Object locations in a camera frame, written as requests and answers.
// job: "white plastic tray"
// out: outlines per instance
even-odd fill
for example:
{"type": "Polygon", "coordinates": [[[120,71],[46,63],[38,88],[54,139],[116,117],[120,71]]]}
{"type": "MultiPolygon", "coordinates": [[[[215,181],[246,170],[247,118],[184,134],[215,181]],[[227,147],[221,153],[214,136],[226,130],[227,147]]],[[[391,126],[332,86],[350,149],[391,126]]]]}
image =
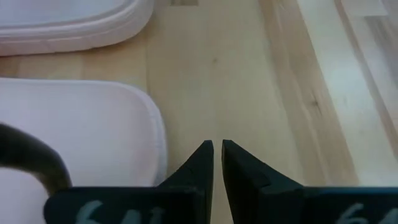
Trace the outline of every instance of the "white plastic tray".
{"type": "Polygon", "coordinates": [[[102,47],[136,35],[154,0],[0,0],[0,56],[102,47]]]}
{"type": "MultiPolygon", "coordinates": [[[[162,118],[150,97],[132,86],[0,78],[0,122],[56,150],[73,186],[153,186],[164,180],[162,118]]],[[[2,168],[0,183],[0,223],[45,223],[47,193],[40,182],[2,168]]]]}

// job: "black plastic piece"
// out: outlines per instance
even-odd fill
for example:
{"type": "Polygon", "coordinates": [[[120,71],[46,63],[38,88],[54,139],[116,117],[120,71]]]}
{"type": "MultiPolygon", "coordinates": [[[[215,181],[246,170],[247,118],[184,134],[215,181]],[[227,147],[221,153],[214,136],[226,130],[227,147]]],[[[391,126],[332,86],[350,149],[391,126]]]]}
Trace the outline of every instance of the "black plastic piece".
{"type": "Polygon", "coordinates": [[[79,187],[47,200],[48,224],[209,224],[214,150],[205,141],[158,187],[79,187]]]}
{"type": "Polygon", "coordinates": [[[222,160],[234,224],[398,223],[398,188],[304,187],[230,140],[222,160]]]}
{"type": "Polygon", "coordinates": [[[56,151],[35,137],[0,124],[0,167],[32,174],[49,195],[71,187],[68,170],[56,151]]]}

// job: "wooden floor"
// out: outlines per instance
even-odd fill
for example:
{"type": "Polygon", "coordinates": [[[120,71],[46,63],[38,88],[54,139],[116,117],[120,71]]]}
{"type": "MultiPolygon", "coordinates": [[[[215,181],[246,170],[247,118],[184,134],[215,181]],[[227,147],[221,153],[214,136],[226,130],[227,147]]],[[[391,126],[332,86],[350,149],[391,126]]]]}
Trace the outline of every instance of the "wooden floor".
{"type": "Polygon", "coordinates": [[[173,0],[124,43],[0,58],[0,73],[148,92],[165,120],[169,173],[203,140],[215,143],[212,219],[231,223],[222,139],[302,184],[398,185],[398,74],[386,57],[397,52],[386,52],[375,29],[398,15],[386,8],[378,0],[173,0]]]}

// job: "black plastic object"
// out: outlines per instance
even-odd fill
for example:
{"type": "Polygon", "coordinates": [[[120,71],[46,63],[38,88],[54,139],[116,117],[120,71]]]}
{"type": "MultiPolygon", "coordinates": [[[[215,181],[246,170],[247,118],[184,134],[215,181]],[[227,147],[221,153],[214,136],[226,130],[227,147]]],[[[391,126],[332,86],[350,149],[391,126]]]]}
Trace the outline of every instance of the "black plastic object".
{"type": "Polygon", "coordinates": [[[75,187],[47,200],[48,224],[209,224],[211,141],[157,187],[75,187]]]}
{"type": "Polygon", "coordinates": [[[36,177],[49,195],[71,187],[61,157],[35,137],[0,124],[0,167],[19,169],[36,177]]]}
{"type": "Polygon", "coordinates": [[[398,188],[304,187],[230,140],[222,160],[234,224],[398,223],[398,188]]]}

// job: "white tray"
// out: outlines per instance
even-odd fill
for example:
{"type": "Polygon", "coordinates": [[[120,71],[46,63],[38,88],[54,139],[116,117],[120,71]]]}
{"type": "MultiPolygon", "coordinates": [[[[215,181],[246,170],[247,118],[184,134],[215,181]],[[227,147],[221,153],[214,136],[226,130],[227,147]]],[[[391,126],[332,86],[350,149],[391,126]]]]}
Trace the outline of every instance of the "white tray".
{"type": "Polygon", "coordinates": [[[0,56],[102,47],[136,35],[154,0],[0,0],[0,56]]]}
{"type": "MultiPolygon", "coordinates": [[[[0,122],[56,150],[73,186],[153,186],[164,180],[162,118],[150,97],[132,86],[0,78],[0,122]]],[[[48,197],[40,182],[2,168],[0,183],[0,223],[45,223],[48,197]]]]}

